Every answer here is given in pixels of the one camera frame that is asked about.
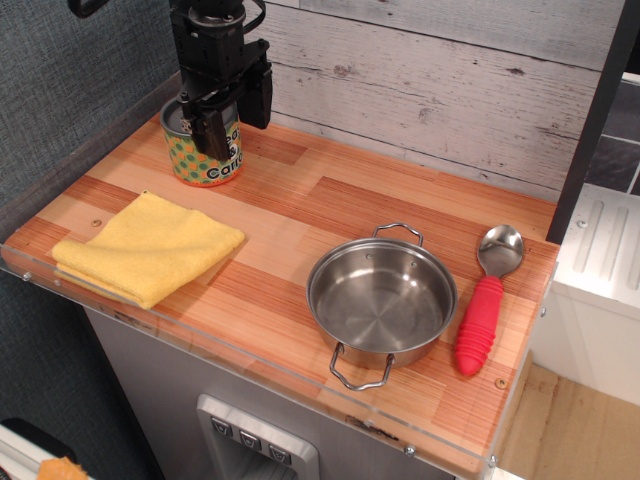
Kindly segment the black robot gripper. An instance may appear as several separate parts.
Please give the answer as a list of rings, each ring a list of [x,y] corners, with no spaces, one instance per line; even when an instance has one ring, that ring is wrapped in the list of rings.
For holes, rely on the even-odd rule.
[[[242,1],[172,1],[170,18],[182,87],[178,103],[190,120],[196,149],[228,160],[222,111],[235,103],[240,120],[266,129],[271,120],[273,82],[269,42],[245,36],[266,18],[266,3],[246,19]]]

